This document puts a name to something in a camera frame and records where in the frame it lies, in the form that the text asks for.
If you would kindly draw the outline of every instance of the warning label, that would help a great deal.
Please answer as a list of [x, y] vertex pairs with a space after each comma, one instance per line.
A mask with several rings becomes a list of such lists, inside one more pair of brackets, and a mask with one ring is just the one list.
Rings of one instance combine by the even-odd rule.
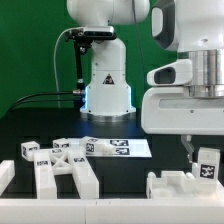
[[110, 74], [108, 74], [108, 76], [104, 80], [103, 84], [105, 84], [105, 85], [114, 85], [114, 81], [113, 81], [113, 79], [112, 79]]

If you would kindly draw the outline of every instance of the screw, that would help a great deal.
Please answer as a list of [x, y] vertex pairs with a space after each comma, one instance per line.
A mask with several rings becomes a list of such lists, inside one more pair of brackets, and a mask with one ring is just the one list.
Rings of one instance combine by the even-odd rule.
[[206, 42], [208, 42], [208, 39], [202, 39], [201, 42], [206, 43]]
[[83, 36], [83, 34], [84, 34], [83, 32], [79, 32], [78, 36], [81, 37], [81, 36]]
[[84, 54], [85, 52], [86, 52], [86, 49], [84, 48], [84, 47], [80, 47], [80, 52], [82, 53], [82, 54]]

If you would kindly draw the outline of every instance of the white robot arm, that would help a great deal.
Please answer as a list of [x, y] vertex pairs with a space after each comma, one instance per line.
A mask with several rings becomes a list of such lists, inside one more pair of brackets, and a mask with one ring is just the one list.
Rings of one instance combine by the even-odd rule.
[[80, 109], [83, 118], [117, 122], [135, 116], [131, 88], [125, 81], [126, 48], [118, 38], [108, 40], [108, 35], [115, 36], [109, 25], [141, 22], [149, 6], [149, 0], [67, 1], [70, 16], [83, 26], [80, 35], [93, 41], [92, 79], [86, 87], [85, 105]]
[[[132, 0], [67, 0], [70, 16], [81, 26], [133, 24]], [[137, 22], [149, 12], [149, 0], [134, 1]]]

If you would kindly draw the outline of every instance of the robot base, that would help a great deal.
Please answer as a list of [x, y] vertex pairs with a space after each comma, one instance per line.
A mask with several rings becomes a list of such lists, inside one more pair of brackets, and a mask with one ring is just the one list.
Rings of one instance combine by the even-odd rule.
[[81, 118], [86, 119], [86, 120], [91, 120], [91, 121], [96, 121], [96, 122], [121, 122], [121, 121], [127, 121], [131, 119], [135, 119], [136, 117], [136, 112], [131, 112], [127, 114], [123, 114], [120, 116], [102, 116], [102, 115], [94, 115], [94, 114], [89, 114], [89, 113], [82, 113], [81, 112]]

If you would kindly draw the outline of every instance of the table surface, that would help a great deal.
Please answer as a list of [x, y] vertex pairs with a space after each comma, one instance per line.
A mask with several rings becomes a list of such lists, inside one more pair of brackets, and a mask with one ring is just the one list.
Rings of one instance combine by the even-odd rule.
[[[141, 128], [140, 111], [136, 119], [119, 123], [97, 123], [80, 119], [74, 109], [22, 108], [0, 119], [0, 161], [15, 161], [15, 178], [2, 198], [36, 198], [33, 163], [21, 157], [21, 143], [36, 141], [41, 148], [52, 148], [59, 138], [147, 139], [152, 158], [88, 158], [100, 183], [100, 198], [145, 198], [149, 172], [190, 171], [187, 151], [176, 135], [148, 135]], [[199, 146], [224, 150], [222, 136], [194, 136]], [[219, 179], [224, 184], [223, 166]], [[71, 175], [56, 176], [58, 198], [79, 198]]]

